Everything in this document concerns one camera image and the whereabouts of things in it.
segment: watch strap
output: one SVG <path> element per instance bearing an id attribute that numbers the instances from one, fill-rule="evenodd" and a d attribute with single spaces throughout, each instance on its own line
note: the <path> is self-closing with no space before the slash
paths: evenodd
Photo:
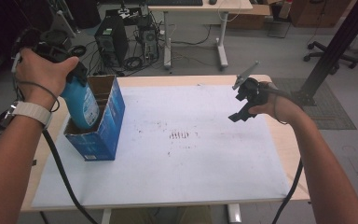
<path id="1" fill-rule="evenodd" d="M 12 112 L 13 115 L 23 115 L 40 121 L 44 129 L 50 124 L 52 113 L 41 105 L 18 101 Z"/>

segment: blue cardboard box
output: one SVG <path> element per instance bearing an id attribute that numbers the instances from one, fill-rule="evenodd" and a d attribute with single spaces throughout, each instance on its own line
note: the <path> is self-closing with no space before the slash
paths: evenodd
<path id="1" fill-rule="evenodd" d="M 90 130 L 80 130 L 69 119 L 63 134 L 85 161 L 113 161 L 125 111 L 123 96 L 115 76 L 89 77 L 100 117 Z"/>

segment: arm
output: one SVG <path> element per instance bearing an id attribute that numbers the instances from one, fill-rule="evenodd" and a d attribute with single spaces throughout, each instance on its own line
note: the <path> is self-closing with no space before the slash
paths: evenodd
<path id="1" fill-rule="evenodd" d="M 291 101 L 270 94 L 265 105 L 249 109 L 288 122 L 296 135 L 317 223 L 358 223 L 358 197 L 315 123 Z"/>
<path id="2" fill-rule="evenodd" d="M 66 75 L 75 68 L 78 58 L 63 63 L 46 61 L 30 49 L 21 51 L 22 62 L 17 67 L 17 78 L 38 83 L 61 94 Z M 34 85 L 20 85 L 24 101 L 42 105 L 50 110 L 55 99 Z M 28 185 L 32 162 L 42 125 L 39 121 L 16 116 L 0 137 L 0 223 L 16 223 Z"/>

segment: white smartwatch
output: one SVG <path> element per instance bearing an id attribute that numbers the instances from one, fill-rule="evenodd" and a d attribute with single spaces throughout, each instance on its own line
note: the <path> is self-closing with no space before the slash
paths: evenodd
<path id="1" fill-rule="evenodd" d="M 41 105 L 16 101 L 7 111 L 7 114 L 5 116 L 6 126 L 16 115 L 23 115 L 38 120 L 43 124 L 44 129 L 48 127 L 52 118 L 52 113 Z"/>

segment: chair wheel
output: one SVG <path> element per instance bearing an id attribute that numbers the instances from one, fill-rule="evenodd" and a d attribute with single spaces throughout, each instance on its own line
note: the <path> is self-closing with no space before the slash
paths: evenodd
<path id="1" fill-rule="evenodd" d="M 357 65 L 357 63 L 351 63 L 350 66 L 349 66 L 349 68 L 350 68 L 350 69 L 353 69 L 354 67 L 356 67 L 356 65 Z"/>
<path id="2" fill-rule="evenodd" d="M 314 44 L 308 44 L 308 45 L 307 45 L 307 48 L 308 48 L 308 49 L 313 49 L 313 48 L 315 48 L 315 45 L 314 45 Z"/>
<path id="3" fill-rule="evenodd" d="M 330 74 L 334 75 L 336 72 L 337 72 L 336 67 L 332 67 L 331 70 L 330 70 Z"/>
<path id="4" fill-rule="evenodd" d="M 304 56 L 303 60 L 304 60 L 304 62 L 309 62 L 310 56 L 309 55 Z"/>

